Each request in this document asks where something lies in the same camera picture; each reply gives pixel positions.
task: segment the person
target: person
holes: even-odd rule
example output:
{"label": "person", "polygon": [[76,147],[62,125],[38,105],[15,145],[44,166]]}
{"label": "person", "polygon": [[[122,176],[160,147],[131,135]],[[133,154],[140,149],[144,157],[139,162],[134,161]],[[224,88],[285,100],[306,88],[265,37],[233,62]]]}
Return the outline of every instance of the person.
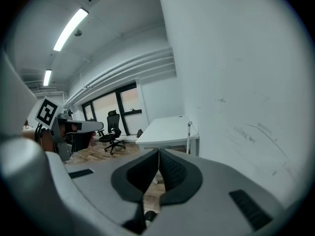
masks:
{"label": "person", "polygon": [[[65,125],[64,124],[60,125],[59,130],[60,130],[61,136],[65,139]],[[72,125],[72,131],[73,132],[77,131],[77,126],[75,124]],[[89,147],[94,142],[95,135],[96,135],[96,132],[93,132],[91,135],[91,139],[89,141]],[[35,141],[35,130],[32,130],[32,129],[22,130],[22,137]],[[54,150],[55,142],[51,136],[50,130],[44,130],[42,132],[42,137],[41,139],[39,139],[38,143],[44,151],[55,152]]]}
{"label": "person", "polygon": [[35,130],[32,126],[29,125],[28,120],[26,119],[25,124],[22,130]]}

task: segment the office chair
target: office chair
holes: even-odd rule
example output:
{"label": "office chair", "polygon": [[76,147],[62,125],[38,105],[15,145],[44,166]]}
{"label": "office chair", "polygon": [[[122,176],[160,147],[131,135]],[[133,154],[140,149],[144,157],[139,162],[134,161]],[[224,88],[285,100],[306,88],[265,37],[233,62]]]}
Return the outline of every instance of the office chair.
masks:
{"label": "office chair", "polygon": [[107,143],[107,142],[110,143],[110,146],[106,147],[104,150],[107,151],[108,148],[112,148],[110,150],[111,155],[113,155],[113,149],[116,146],[126,148],[124,141],[116,140],[116,138],[120,137],[120,134],[122,133],[121,130],[119,129],[119,118],[120,116],[119,114],[116,113],[116,110],[109,111],[108,117],[107,117],[108,134],[104,135],[103,130],[100,131],[102,136],[99,138],[99,141],[102,143]]}

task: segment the wooden floor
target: wooden floor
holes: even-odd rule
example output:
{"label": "wooden floor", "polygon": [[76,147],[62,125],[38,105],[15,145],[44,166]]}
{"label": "wooden floor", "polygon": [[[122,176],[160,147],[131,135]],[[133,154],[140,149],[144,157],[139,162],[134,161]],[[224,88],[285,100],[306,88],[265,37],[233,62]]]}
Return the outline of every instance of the wooden floor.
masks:
{"label": "wooden floor", "polygon": [[[77,164],[77,163],[86,163],[94,162],[101,160],[111,160],[113,158],[130,155],[133,153],[140,152],[139,146],[135,143],[125,143],[126,149],[122,147],[115,147],[113,150],[114,155],[110,155],[110,149],[105,152],[104,148],[107,147],[109,143],[94,142],[94,144],[86,149],[75,152],[70,160],[65,161],[64,164]],[[171,147],[173,150],[186,152],[184,146]],[[159,199],[160,196],[165,193],[165,186],[163,177],[160,172],[157,172],[156,179],[158,184],[151,184],[144,194],[143,203],[144,203],[144,212],[148,210],[153,210],[156,213],[159,213]]]}

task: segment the ceiling pipe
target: ceiling pipe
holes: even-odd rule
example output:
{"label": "ceiling pipe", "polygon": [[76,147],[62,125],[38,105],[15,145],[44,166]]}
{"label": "ceiling pipe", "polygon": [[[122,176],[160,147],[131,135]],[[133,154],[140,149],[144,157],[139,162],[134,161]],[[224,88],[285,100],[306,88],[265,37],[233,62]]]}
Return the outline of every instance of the ceiling pipe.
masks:
{"label": "ceiling pipe", "polygon": [[55,89],[56,90],[56,87],[49,87],[49,86],[39,86],[40,89],[42,90],[47,90],[47,89]]}
{"label": "ceiling pipe", "polygon": [[43,75],[44,73],[21,73],[21,75]]}
{"label": "ceiling pipe", "polygon": [[[160,74],[174,73],[174,72],[176,72],[175,69],[172,69],[172,70],[165,70],[165,69],[163,69],[163,68],[168,67],[169,65],[173,65],[173,64],[174,64],[174,62],[170,62],[170,63],[163,64],[163,65],[160,65],[160,66],[156,66],[156,67],[144,70],[144,71],[137,72],[137,73],[132,74],[132,75],[128,75],[128,76],[123,77],[123,78],[121,78],[121,79],[119,79],[117,81],[113,81],[113,82],[109,82],[109,83],[107,83],[107,81],[105,83],[105,81],[104,81],[102,83],[105,83],[106,84],[105,86],[102,86],[101,88],[97,88],[96,90],[92,90],[91,89],[91,92],[87,92],[88,94],[86,94],[86,95],[82,94],[81,96],[83,96],[83,97],[80,98],[78,101],[72,102],[72,104],[73,105],[83,104],[84,102],[90,100],[89,96],[91,96],[91,94],[95,93],[97,96],[102,95],[102,94],[104,94],[106,92],[109,92],[109,91],[113,90],[113,88],[116,88],[116,87],[119,87],[121,85],[124,85],[124,84],[126,84],[126,83],[128,83],[128,82],[130,82],[132,80],[135,80],[135,79],[139,78],[140,76],[141,76],[141,79],[143,79],[143,78],[149,78],[149,77],[152,77],[152,76],[157,76],[157,75],[160,75]],[[154,75],[152,75],[152,74],[151,75],[146,75],[147,73],[150,73],[150,72],[152,72],[154,70],[159,70],[159,71],[162,70],[162,71],[154,73]]]}
{"label": "ceiling pipe", "polygon": [[[164,58],[160,58],[160,59],[154,59],[154,60],[150,60],[148,62],[144,62],[144,63],[139,63],[139,60],[137,60],[137,62],[133,62],[133,64],[128,64],[128,66],[123,66],[123,67],[119,67],[117,69],[115,69],[111,74],[110,74],[110,77],[113,77],[115,75],[117,75],[118,73],[121,73],[121,72],[124,72],[130,68],[133,68],[133,69],[136,69],[136,68],[139,68],[139,67],[142,67],[142,66],[145,66],[147,64],[151,64],[151,63],[154,63],[154,62],[158,62],[158,61],[162,61],[162,60],[167,60],[167,59],[170,59],[173,57],[164,57]],[[90,88],[94,88],[96,87],[97,85],[99,85],[102,81],[106,80],[106,78],[108,78],[109,76],[102,76],[101,78],[99,78],[98,80],[96,80],[94,83],[90,84]]]}
{"label": "ceiling pipe", "polygon": [[140,61],[145,61],[145,58],[148,58],[150,56],[156,55],[156,54],[163,54],[163,53],[167,53],[167,52],[171,52],[172,48],[168,47],[168,48],[164,48],[158,51],[153,51],[153,52],[149,52],[146,54],[142,54],[142,55],[137,55],[127,61],[121,62],[107,70],[105,70],[104,72],[98,74],[97,76],[95,76],[93,79],[89,80],[87,83],[85,83],[83,85],[83,88],[78,89],[72,96],[69,97],[69,99],[64,103],[64,108],[68,107],[70,105],[70,103],[77,98],[78,96],[80,96],[84,91],[86,91],[87,89],[90,89],[91,87],[93,88],[95,85],[100,84],[101,81],[105,80],[106,77],[105,75],[109,74],[110,72],[115,71],[115,74],[123,72],[125,70],[128,70],[130,68],[132,68],[132,65],[136,65],[137,63],[139,63]]}
{"label": "ceiling pipe", "polygon": [[39,93],[34,93],[36,97],[38,96],[46,96],[46,95],[62,95],[64,91],[54,91],[54,92],[39,92]]}
{"label": "ceiling pipe", "polygon": [[114,65],[112,67],[110,67],[109,69],[106,69],[105,71],[103,71],[102,73],[98,74],[97,76],[95,76],[93,79],[89,80],[88,82],[86,82],[83,87],[87,88],[90,86],[90,84],[92,84],[93,82],[95,82],[97,79],[99,79],[100,77],[103,77],[104,75],[110,73],[111,71],[114,71],[115,69],[117,69],[118,67],[121,67],[123,65],[126,65],[128,63],[131,63],[131,62],[134,62],[134,61],[137,61],[139,59],[143,59],[143,58],[146,58],[146,57],[149,57],[149,56],[152,56],[154,54],[160,54],[160,53],[164,53],[164,52],[169,52],[169,51],[172,51],[172,48],[168,47],[168,48],[164,48],[164,49],[161,49],[161,50],[158,50],[158,51],[153,51],[153,52],[149,52],[149,53],[145,53],[145,54],[141,54],[141,55],[138,55],[138,56],[135,56],[133,58],[130,58],[128,59],[127,61],[124,61],[124,62],[121,62],[117,65]]}
{"label": "ceiling pipe", "polygon": [[34,82],[42,82],[44,80],[39,80],[39,81],[24,81],[24,83],[34,83]]}
{"label": "ceiling pipe", "polygon": [[56,89],[47,89],[47,90],[31,90],[33,93],[37,92],[57,92]]}

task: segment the fluorescent ceiling light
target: fluorescent ceiling light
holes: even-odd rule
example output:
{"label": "fluorescent ceiling light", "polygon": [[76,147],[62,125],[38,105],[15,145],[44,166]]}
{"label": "fluorescent ceiling light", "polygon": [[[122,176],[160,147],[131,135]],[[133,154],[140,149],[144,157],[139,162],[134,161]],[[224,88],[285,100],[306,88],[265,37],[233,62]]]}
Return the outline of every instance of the fluorescent ceiling light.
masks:
{"label": "fluorescent ceiling light", "polygon": [[70,34],[74,31],[74,29],[81,23],[81,21],[88,15],[88,12],[80,8],[77,13],[71,18],[69,23],[65,26],[62,33],[60,34],[60,37],[58,38],[54,50],[60,51],[64,45],[64,43],[69,38]]}
{"label": "fluorescent ceiling light", "polygon": [[50,75],[51,75],[51,70],[46,70],[45,79],[44,79],[44,86],[48,86]]}

